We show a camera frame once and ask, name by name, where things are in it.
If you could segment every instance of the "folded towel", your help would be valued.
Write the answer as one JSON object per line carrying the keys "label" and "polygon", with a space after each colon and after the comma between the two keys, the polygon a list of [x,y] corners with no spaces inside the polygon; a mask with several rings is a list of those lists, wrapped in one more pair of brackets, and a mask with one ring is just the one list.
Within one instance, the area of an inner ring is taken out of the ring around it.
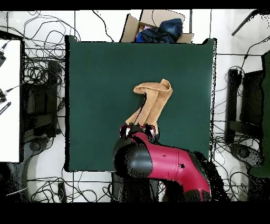
{"label": "folded towel", "polygon": [[141,108],[139,108],[129,119],[127,124],[134,123],[139,125],[149,124],[154,125],[156,134],[158,133],[158,118],[162,112],[163,107],[172,94],[172,88],[169,81],[162,79],[161,83],[145,82],[135,86],[133,90],[136,94],[146,93],[146,102],[141,110],[139,117],[137,115]]}

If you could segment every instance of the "green mat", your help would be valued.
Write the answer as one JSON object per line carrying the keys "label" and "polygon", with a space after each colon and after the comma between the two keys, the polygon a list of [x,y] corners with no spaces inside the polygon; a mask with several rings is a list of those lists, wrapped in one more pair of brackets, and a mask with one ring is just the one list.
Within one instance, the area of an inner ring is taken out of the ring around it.
{"label": "green mat", "polygon": [[65,41],[70,172],[113,171],[119,128],[144,98],[133,88],[162,79],[173,93],[158,119],[160,143],[209,157],[214,39],[199,45]]}

